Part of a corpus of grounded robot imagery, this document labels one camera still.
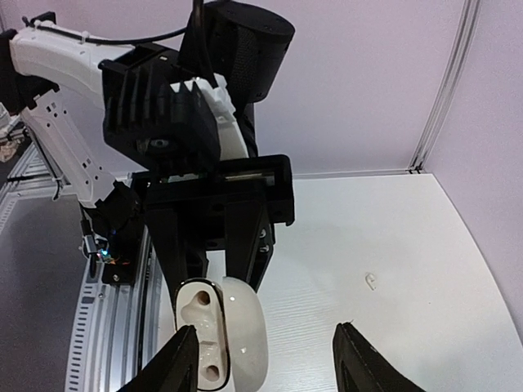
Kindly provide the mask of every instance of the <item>gray floor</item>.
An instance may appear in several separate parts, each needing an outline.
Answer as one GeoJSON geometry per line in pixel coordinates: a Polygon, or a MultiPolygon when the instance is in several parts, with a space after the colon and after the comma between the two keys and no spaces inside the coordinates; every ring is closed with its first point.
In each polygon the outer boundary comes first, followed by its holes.
{"type": "Polygon", "coordinates": [[[78,221],[75,198],[21,200],[0,235],[2,392],[64,389],[85,266],[78,221]]]}

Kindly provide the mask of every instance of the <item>cylindrical black motor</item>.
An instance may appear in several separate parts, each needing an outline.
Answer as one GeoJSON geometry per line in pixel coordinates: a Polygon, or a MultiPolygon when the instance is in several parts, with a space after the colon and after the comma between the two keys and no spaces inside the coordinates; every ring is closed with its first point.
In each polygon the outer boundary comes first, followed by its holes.
{"type": "MultiPolygon", "coordinates": [[[[226,78],[249,154],[255,156],[251,104],[269,94],[295,29],[274,12],[238,2],[210,2],[205,5],[204,17],[212,68],[226,78]]],[[[199,74],[194,45],[190,18],[178,64],[199,74]]]]}

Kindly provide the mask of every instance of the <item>wall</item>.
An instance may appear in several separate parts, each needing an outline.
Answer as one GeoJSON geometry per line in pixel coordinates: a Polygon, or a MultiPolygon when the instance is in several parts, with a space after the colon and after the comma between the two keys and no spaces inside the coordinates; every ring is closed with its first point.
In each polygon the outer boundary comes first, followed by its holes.
{"type": "Polygon", "coordinates": [[[483,3],[427,170],[475,237],[523,336],[523,7],[483,3]]]}
{"type": "MultiPolygon", "coordinates": [[[[0,0],[6,22],[49,9],[65,27],[113,38],[186,24],[189,0],[0,0]]],[[[463,0],[257,0],[297,35],[269,98],[257,108],[263,154],[286,153],[296,173],[402,169],[431,111],[463,0]]],[[[168,42],[177,46],[177,41],[168,42]]],[[[101,112],[74,97],[70,112],[105,166],[127,167],[103,145],[101,112]]]]}

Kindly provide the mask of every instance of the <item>round hole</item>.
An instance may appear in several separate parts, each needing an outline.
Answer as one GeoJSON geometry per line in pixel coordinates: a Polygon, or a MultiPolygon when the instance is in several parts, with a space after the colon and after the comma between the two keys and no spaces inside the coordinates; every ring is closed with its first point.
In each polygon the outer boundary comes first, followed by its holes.
{"type": "Polygon", "coordinates": [[[196,298],[198,298],[198,303],[200,305],[207,306],[211,303],[211,297],[208,292],[199,292],[196,294],[196,298]]]}
{"type": "Polygon", "coordinates": [[[220,380],[220,370],[218,367],[211,365],[207,369],[205,369],[205,378],[207,378],[211,382],[216,382],[220,380]]]}

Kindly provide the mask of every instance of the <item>white table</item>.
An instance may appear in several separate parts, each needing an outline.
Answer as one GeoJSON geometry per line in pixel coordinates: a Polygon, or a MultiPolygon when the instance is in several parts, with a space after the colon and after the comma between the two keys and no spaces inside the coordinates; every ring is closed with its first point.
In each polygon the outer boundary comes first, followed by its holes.
{"type": "MultiPolygon", "coordinates": [[[[426,391],[523,390],[523,347],[510,314],[432,175],[294,187],[297,221],[277,229],[259,291],[270,345],[263,392],[336,391],[332,339],[348,321],[426,391]]],[[[218,278],[223,255],[214,258],[218,278]]],[[[167,295],[162,309],[163,344],[172,334],[167,295]]]]}

